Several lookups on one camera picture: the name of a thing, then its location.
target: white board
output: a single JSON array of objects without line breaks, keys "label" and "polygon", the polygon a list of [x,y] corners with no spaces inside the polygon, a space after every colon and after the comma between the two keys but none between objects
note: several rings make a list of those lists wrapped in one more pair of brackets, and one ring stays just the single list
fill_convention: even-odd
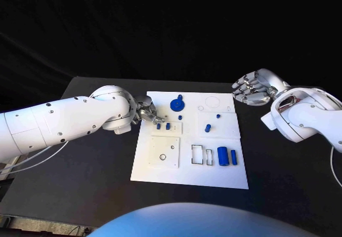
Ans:
[{"label": "white board", "polygon": [[[184,97],[185,108],[181,112],[175,112],[171,109],[171,102],[179,94]],[[142,122],[130,180],[249,189],[231,94],[149,91],[148,95],[152,97],[159,116],[171,123],[171,130],[165,129],[166,123],[158,130],[152,122]],[[213,126],[210,133],[205,132],[207,124]],[[156,146],[156,142],[152,138],[158,137],[162,137],[161,147],[165,147],[165,150],[159,148],[155,151],[152,147]],[[178,150],[176,147],[175,150],[169,150],[172,141],[165,137],[172,137],[174,142],[179,138]],[[192,145],[202,145],[204,164],[192,164]],[[230,166],[220,166],[218,147],[228,148]],[[213,165],[207,165],[207,150],[213,150],[210,157]],[[239,165],[231,163],[231,150],[236,150]],[[175,157],[171,158],[172,161],[168,160],[171,156],[165,160],[158,160],[163,152],[169,154],[178,152],[178,165],[175,165]],[[151,164],[152,157],[158,165]]]}]

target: table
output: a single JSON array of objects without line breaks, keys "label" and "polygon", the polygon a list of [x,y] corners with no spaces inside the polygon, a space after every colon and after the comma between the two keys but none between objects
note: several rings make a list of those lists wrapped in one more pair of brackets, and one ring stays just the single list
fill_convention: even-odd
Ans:
[{"label": "table", "polygon": [[[75,77],[62,98],[90,96],[112,84],[133,95],[148,91],[233,92],[230,83]],[[57,157],[21,172],[0,213],[99,227],[146,206],[201,202],[253,211],[322,236],[337,236],[342,233],[342,189],[331,172],[331,145],[321,135],[296,144],[270,131],[260,121],[269,109],[270,105],[236,103],[249,190],[130,181],[140,129],[133,125],[123,135],[100,129],[71,141]],[[340,177],[341,157],[335,153]]]}]

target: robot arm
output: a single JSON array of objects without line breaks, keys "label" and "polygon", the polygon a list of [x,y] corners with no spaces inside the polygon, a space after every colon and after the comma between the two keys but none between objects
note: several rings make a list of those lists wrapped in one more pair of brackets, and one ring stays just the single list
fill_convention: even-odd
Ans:
[{"label": "robot arm", "polygon": [[116,134],[130,123],[158,117],[149,96],[133,98],[119,86],[101,87],[90,97],[78,96],[0,114],[0,162],[94,133],[100,127]]},{"label": "robot arm", "polygon": [[233,96],[249,105],[265,105],[275,99],[272,111],[262,117],[270,130],[279,129],[293,142],[321,133],[342,152],[342,102],[329,93],[292,88],[267,69],[247,74],[233,87],[240,87]]}]

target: black curtain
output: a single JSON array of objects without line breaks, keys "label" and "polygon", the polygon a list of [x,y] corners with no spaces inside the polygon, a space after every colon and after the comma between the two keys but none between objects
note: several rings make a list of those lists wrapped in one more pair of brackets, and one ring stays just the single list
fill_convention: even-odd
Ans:
[{"label": "black curtain", "polygon": [[267,68],[341,96],[334,19],[285,8],[3,0],[0,112],[60,99],[75,76],[234,82]]}]

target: floor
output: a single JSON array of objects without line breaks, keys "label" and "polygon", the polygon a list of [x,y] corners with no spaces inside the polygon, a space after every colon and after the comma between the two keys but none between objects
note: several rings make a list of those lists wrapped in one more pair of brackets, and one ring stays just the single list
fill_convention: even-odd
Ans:
[{"label": "floor", "polygon": [[71,236],[83,236],[86,227],[80,227],[75,225],[60,224],[48,221],[38,221],[25,218],[13,218],[9,228],[21,229],[24,231],[48,231],[54,234],[60,235],[71,235]]}]

